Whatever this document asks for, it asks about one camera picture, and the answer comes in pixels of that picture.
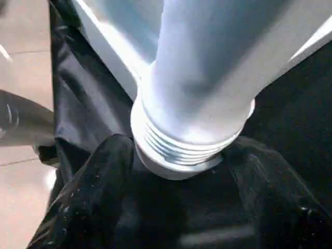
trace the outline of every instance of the white plastic fitting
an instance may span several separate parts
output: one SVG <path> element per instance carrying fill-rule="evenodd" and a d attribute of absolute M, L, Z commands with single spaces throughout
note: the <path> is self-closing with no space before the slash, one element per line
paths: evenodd
<path fill-rule="evenodd" d="M 168 179 L 217 165 L 255 96 L 328 18 L 322 7 L 311 0 L 164 1 L 156 60 L 131 116 L 144 164 Z"/>

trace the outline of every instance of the white pipe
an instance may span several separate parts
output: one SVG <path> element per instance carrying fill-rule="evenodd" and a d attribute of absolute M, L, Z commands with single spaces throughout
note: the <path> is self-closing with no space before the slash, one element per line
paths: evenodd
<path fill-rule="evenodd" d="M 132 111 L 146 166 L 183 179 L 220 161 L 209 164 L 331 10 L 330 0 L 165 0 L 157 57 Z"/>

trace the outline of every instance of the beige floor tile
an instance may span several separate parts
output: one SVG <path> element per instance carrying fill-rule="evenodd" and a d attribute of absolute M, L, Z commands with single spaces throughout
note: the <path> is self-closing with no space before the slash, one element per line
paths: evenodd
<path fill-rule="evenodd" d="M 13 162 L 36 159 L 31 146 L 0 147 L 0 167 Z"/>
<path fill-rule="evenodd" d="M 46 51 L 49 29 L 47 0 L 9 0 L 0 17 L 0 44 L 8 53 Z"/>
<path fill-rule="evenodd" d="M 0 73 L 0 89 L 53 109 L 49 51 L 11 54 L 11 62 L 2 59 Z"/>
<path fill-rule="evenodd" d="M 37 160 L 0 166 L 0 249 L 26 248 L 46 210 L 54 168 Z"/>

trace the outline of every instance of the gray pipe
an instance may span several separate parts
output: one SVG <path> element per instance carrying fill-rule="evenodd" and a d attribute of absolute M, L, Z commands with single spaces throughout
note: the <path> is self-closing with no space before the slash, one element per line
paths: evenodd
<path fill-rule="evenodd" d="M 218 164 L 255 96 L 331 13 L 331 0 L 165 0 L 132 111 L 145 165 L 184 179 Z"/>
<path fill-rule="evenodd" d="M 53 112 L 0 90 L 0 146 L 53 144 Z"/>

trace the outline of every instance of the black cloth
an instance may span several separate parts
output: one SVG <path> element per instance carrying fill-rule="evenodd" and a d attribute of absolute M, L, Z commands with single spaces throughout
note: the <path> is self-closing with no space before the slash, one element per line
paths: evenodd
<path fill-rule="evenodd" d="M 220 165 L 186 181 L 168 181 L 150 173 L 134 152 L 131 100 L 76 25 L 62 18 L 62 1 L 50 2 L 60 166 L 50 207 L 29 248 L 331 248 L 332 191 L 322 176 L 331 174 L 331 161 L 320 156 L 328 154 L 332 140 L 312 138 L 314 154 L 307 148 L 314 144 L 297 144 L 331 126 L 323 104 L 303 120 L 303 109 L 318 105 L 305 101 L 309 89 L 316 98 L 321 94 L 324 105 L 332 99 L 330 82 L 303 69 L 308 61 L 320 64 L 322 58 L 315 58 L 321 52 L 278 79 L 281 91 L 272 85 L 257 97 L 244 130 L 285 153 L 294 167 L 275 150 L 240 137 L 223 151 Z M 332 61 L 325 63 L 321 74 L 327 76 Z M 306 88 L 288 81 L 308 77 Z"/>

